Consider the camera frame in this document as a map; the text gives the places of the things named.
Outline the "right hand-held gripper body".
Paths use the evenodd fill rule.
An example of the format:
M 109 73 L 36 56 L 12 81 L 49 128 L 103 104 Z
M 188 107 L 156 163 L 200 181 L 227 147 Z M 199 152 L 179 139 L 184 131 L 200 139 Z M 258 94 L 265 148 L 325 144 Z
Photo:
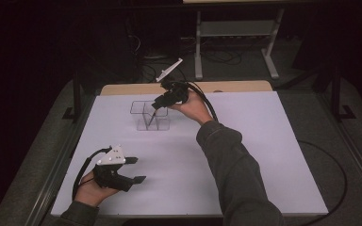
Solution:
M 165 77 L 170 74 L 181 62 L 182 58 L 179 58 L 173 65 L 171 65 L 166 70 L 162 70 L 160 76 L 156 79 L 157 82 L 161 83 L 161 87 L 163 87 L 166 92 L 163 94 L 167 94 L 169 99 L 173 104 L 182 102 L 185 103 L 188 98 L 188 83 L 186 80 L 184 81 L 172 81 L 166 80 Z

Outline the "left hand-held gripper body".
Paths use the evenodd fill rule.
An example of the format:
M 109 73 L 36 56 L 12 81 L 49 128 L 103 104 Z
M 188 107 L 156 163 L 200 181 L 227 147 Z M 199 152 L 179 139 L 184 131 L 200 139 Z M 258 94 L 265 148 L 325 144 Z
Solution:
M 134 185 L 133 179 L 118 173 L 118 170 L 125 165 L 125 158 L 121 145 L 110 147 L 107 153 L 97 161 L 92 170 L 97 185 L 128 191 Z

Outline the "clear plastic organizer box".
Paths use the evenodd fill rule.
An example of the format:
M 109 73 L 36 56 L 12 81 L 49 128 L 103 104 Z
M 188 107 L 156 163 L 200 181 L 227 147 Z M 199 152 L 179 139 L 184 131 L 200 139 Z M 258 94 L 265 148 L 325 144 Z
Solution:
M 170 119 L 167 108 L 160 108 L 156 112 L 156 117 L 148 127 L 148 121 L 155 109 L 152 107 L 153 101 L 134 101 L 131 105 L 130 114 L 136 122 L 138 131 L 167 131 L 170 129 Z

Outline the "person's right hand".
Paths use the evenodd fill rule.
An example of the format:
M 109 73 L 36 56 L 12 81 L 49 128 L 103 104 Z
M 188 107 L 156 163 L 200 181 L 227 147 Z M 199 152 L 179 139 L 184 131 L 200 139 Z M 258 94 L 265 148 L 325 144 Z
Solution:
M 171 105 L 170 109 L 183 113 L 186 117 L 198 122 L 200 125 L 213 121 L 205 102 L 193 90 L 189 90 L 189 98 L 185 103 Z

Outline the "person's left hand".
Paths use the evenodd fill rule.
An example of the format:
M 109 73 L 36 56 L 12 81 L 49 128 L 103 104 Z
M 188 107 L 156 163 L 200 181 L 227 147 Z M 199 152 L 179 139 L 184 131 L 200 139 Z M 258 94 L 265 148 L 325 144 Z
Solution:
M 91 171 L 82 178 L 74 200 L 92 207 L 98 207 L 106 198 L 116 193 L 118 193 L 117 189 L 97 185 Z

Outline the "white table board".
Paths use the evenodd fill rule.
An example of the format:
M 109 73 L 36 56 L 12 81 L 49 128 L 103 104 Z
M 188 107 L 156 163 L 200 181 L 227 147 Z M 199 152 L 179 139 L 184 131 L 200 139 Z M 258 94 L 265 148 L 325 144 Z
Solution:
M 274 91 L 210 93 L 219 121 L 242 134 L 248 152 L 260 166 L 269 200 L 286 216 L 326 213 L 301 148 L 278 94 Z M 218 189 L 200 146 L 199 125 L 177 111 L 169 111 L 167 131 L 140 131 L 131 114 L 135 95 L 95 99 L 51 213 L 64 212 L 71 203 L 74 179 L 85 159 L 100 158 L 100 150 L 119 145 L 138 162 L 119 173 L 144 176 L 127 192 L 101 205 L 101 214 L 115 218 L 217 217 Z

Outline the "black upright stand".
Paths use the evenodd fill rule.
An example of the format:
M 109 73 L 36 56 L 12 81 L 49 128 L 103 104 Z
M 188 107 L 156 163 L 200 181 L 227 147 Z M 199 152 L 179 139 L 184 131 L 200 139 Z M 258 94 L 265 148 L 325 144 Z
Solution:
M 355 114 L 348 105 L 340 104 L 341 74 L 338 66 L 332 70 L 331 80 L 331 113 L 338 122 L 345 119 L 354 119 Z
M 81 86 L 78 72 L 73 74 L 73 101 L 73 105 L 66 108 L 62 119 L 76 123 L 81 115 Z

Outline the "grey metal desk frame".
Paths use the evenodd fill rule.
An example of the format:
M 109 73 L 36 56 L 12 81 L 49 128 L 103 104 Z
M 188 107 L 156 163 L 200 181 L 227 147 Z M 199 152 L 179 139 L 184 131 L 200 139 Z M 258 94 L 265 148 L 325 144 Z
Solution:
M 279 78 L 279 74 L 272 61 L 272 48 L 274 46 L 278 30 L 280 28 L 285 10 L 280 8 L 273 20 L 253 21 L 218 21 L 205 22 L 201 19 L 201 12 L 197 12 L 196 21 L 196 46 L 194 54 L 195 78 L 203 79 L 201 38 L 215 37 L 267 37 L 269 42 L 266 48 L 261 49 L 261 54 L 266 63 L 270 77 L 273 80 Z

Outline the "grey metal rail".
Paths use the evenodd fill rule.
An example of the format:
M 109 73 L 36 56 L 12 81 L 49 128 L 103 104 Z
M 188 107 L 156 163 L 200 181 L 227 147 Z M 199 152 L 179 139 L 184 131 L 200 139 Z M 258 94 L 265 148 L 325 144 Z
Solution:
M 58 146 L 49 149 L 48 155 L 53 157 L 53 163 L 48 168 L 48 174 L 44 176 L 42 188 L 25 221 L 25 226 L 41 226 L 50 213 L 94 101 L 94 96 L 82 97 L 78 116 L 74 119 L 60 119 L 59 122 L 64 123 L 61 132 L 52 130 L 58 135 Z
M 332 112 L 330 107 L 330 102 L 326 100 L 326 97 L 323 94 L 316 95 L 318 101 L 321 104 L 322 109 L 326 112 L 327 117 L 331 120 L 334 127 L 337 129 L 339 136 L 342 138 L 344 144 L 346 145 L 355 166 L 357 167 L 358 173 L 362 179 L 362 154 L 359 148 L 354 143 L 354 140 L 348 133 L 346 126 L 343 124 L 343 121 L 337 118 Z

